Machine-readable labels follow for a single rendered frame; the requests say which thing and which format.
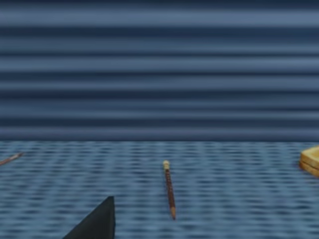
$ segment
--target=pencil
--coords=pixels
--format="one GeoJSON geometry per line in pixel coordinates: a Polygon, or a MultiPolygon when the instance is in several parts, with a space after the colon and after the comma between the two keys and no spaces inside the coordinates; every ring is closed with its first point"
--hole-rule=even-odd
{"type": "Polygon", "coordinates": [[[176,207],[175,207],[175,200],[174,200],[174,193],[173,193],[173,186],[170,179],[169,173],[169,162],[165,160],[163,162],[164,172],[165,172],[165,179],[166,179],[166,187],[167,187],[167,195],[168,195],[168,203],[170,208],[170,213],[173,219],[176,219],[176,207]]]}
{"type": "Polygon", "coordinates": [[[0,161],[0,165],[4,165],[5,163],[9,163],[10,161],[21,157],[22,155],[23,155],[23,153],[16,153],[15,155],[0,161]]]}

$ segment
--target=dark object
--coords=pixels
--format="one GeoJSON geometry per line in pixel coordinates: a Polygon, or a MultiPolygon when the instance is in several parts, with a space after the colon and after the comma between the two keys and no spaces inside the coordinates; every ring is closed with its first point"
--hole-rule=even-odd
{"type": "Polygon", "coordinates": [[[63,239],[114,239],[114,197],[108,197],[63,239]]]}

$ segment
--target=pencil eraser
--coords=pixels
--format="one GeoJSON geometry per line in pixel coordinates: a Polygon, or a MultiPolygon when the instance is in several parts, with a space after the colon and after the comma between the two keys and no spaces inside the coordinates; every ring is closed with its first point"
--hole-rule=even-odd
{"type": "Polygon", "coordinates": [[[319,145],[301,152],[299,166],[308,173],[319,177],[319,145]]]}

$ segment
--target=blue textured floor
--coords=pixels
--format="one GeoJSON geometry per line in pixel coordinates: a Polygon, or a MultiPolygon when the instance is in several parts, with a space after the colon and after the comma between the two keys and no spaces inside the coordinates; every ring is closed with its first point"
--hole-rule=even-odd
{"type": "Polygon", "coordinates": [[[0,239],[60,239],[107,196],[116,239],[317,239],[315,143],[0,141],[0,239]],[[173,222],[162,161],[171,161],[173,222]]]}

